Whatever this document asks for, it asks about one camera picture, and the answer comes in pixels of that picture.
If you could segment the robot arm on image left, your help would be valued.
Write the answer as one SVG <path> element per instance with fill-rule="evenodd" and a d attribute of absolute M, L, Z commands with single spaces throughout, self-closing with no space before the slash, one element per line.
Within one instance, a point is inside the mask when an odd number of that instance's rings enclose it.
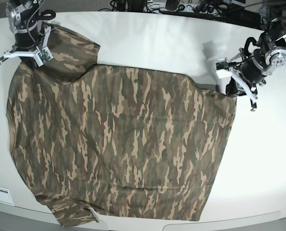
<path fill-rule="evenodd" d="M 50 61 L 53 56 L 47 46 L 51 26 L 43 23 L 56 17 L 53 10 L 40 11 L 43 0 L 10 0 L 6 3 L 6 16 L 15 44 L 0 57 L 0 64 L 19 57 L 31 70 Z"/>

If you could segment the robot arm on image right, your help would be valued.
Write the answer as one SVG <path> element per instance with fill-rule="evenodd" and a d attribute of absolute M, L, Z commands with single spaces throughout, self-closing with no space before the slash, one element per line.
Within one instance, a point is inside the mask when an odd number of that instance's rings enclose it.
<path fill-rule="evenodd" d="M 258 40 L 247 38 L 239 53 L 226 60 L 224 65 L 231 73 L 231 80 L 225 89 L 226 95 L 247 96 L 252 111 L 257 108 L 257 86 L 265 85 L 267 76 L 286 65 L 286 17 L 275 18 L 270 25 Z"/>

